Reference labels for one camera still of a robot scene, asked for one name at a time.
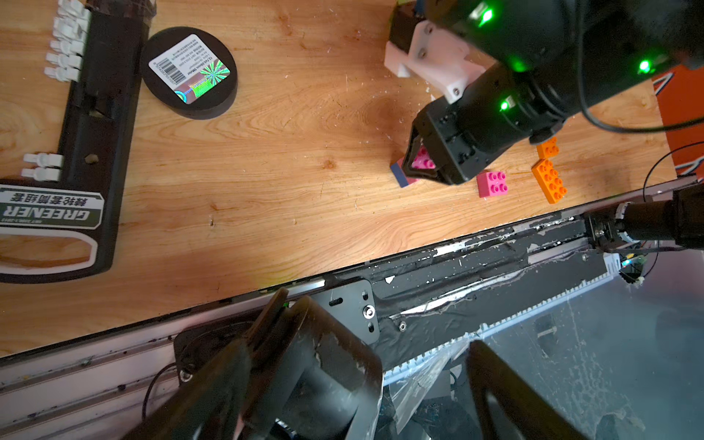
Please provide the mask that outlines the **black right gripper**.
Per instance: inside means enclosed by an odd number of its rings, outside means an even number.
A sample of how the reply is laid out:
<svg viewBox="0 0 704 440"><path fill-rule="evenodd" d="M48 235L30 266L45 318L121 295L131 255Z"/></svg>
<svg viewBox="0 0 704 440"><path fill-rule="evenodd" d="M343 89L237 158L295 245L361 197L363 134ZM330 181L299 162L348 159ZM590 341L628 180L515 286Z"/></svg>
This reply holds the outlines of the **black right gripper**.
<svg viewBox="0 0 704 440"><path fill-rule="evenodd" d="M546 68L517 73L497 62L458 101L437 99L418 113L405 161L414 162L425 146L436 168L403 165L404 177L409 184L466 183L514 144L554 137L566 119L564 73Z"/></svg>

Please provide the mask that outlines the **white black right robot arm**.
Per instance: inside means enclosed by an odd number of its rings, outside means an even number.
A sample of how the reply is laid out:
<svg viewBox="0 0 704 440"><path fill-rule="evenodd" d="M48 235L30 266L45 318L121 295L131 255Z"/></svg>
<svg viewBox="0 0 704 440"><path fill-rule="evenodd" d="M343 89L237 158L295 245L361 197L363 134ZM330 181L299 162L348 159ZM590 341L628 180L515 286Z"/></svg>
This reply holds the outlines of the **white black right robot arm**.
<svg viewBox="0 0 704 440"><path fill-rule="evenodd" d="M703 65L700 1L415 1L395 10L486 53L493 66L414 119L403 171L466 183L514 144L684 65Z"/></svg>

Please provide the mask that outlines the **blue lego brick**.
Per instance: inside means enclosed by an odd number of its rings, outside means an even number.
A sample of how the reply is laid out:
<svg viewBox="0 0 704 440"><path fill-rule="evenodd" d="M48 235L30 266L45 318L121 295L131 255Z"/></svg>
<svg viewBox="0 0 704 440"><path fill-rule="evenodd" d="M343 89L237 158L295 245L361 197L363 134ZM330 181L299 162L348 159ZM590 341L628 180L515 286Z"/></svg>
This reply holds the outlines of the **blue lego brick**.
<svg viewBox="0 0 704 440"><path fill-rule="evenodd" d="M408 186L417 182L416 179L409 178L403 172L403 158L398 159L398 161L396 161L394 164L390 165L390 170L392 171L393 176L396 179L396 182L399 184L399 187L401 187L401 188L408 187Z"/></svg>

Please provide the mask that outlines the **small orange lego brick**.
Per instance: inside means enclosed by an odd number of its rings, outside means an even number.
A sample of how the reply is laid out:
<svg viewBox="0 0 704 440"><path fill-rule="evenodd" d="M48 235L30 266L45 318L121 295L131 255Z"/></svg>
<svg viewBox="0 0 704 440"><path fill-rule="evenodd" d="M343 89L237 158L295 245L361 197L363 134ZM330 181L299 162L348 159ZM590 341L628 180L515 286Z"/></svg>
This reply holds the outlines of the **small orange lego brick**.
<svg viewBox="0 0 704 440"><path fill-rule="evenodd" d="M557 146L557 138L552 137L550 140L537 145L536 151L541 160L547 160L557 156L560 153L560 148Z"/></svg>

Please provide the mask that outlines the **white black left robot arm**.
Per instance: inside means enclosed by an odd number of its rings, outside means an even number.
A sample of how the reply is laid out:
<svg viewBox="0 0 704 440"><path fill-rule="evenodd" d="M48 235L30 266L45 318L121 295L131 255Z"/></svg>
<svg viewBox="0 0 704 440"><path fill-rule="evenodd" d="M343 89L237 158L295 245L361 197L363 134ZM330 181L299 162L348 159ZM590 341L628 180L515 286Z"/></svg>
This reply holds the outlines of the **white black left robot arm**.
<svg viewBox="0 0 704 440"><path fill-rule="evenodd" d="M352 302L290 302L201 324L174 339L180 388L143 412L131 439L372 439L384 400L403 428L447 364L463 359L484 439L578 439L578 429L485 343L454 339L384 370L366 343L373 324Z"/></svg>

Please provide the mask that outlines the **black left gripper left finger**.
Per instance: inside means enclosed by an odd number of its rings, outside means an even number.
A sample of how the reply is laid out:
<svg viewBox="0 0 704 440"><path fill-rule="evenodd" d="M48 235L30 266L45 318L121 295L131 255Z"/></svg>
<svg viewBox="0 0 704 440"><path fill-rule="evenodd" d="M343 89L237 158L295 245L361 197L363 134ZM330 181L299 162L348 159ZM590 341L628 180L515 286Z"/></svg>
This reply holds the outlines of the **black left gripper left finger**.
<svg viewBox="0 0 704 440"><path fill-rule="evenodd" d="M250 371L249 348L244 340L238 339L213 357L125 438L236 438Z"/></svg>

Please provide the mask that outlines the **long orange lego brick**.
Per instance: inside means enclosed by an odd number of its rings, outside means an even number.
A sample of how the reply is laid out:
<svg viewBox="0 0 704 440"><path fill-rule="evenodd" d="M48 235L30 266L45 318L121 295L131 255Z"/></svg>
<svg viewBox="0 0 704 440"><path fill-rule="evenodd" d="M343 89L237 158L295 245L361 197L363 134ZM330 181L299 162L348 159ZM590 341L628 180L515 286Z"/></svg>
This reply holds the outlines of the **long orange lego brick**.
<svg viewBox="0 0 704 440"><path fill-rule="evenodd" d="M568 190L550 159L537 161L532 172L548 203L553 205L565 198Z"/></svg>

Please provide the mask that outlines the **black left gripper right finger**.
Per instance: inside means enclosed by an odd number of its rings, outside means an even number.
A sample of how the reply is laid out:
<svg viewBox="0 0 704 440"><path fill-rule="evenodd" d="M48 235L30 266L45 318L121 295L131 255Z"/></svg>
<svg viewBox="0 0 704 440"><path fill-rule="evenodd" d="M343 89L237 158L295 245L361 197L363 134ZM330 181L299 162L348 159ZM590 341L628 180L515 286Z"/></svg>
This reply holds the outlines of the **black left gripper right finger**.
<svg viewBox="0 0 704 440"><path fill-rule="evenodd" d="M469 344L466 365L484 439L585 437L484 342Z"/></svg>

